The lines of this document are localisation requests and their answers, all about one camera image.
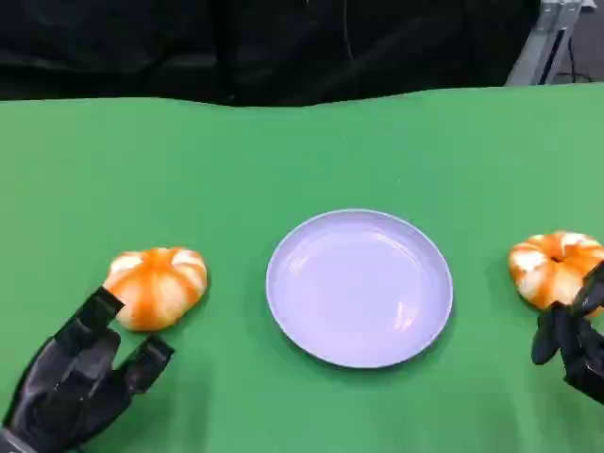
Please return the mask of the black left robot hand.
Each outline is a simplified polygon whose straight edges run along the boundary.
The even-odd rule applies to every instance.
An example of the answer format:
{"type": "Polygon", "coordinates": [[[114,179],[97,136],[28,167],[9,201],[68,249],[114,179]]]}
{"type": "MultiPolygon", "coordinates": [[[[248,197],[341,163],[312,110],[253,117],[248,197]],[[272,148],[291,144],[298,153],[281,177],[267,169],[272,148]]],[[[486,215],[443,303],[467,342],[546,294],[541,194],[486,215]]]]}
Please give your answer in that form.
{"type": "Polygon", "coordinates": [[[175,350],[148,336],[119,367],[110,328],[123,303],[99,287],[23,372],[1,423],[4,452],[70,452],[106,430],[159,378],[175,350]]]}

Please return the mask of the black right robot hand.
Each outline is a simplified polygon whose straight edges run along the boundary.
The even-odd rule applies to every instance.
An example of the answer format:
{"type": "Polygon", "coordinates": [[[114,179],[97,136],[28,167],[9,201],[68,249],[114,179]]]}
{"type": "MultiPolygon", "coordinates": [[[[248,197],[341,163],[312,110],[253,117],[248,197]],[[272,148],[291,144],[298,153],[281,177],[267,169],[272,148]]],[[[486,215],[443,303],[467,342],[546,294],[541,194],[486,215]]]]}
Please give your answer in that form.
{"type": "Polygon", "coordinates": [[[536,365],[562,356],[563,380],[598,403],[603,402],[603,334],[587,315],[603,306],[603,265],[583,279],[570,305],[556,301],[537,320],[531,360],[536,365]]]}

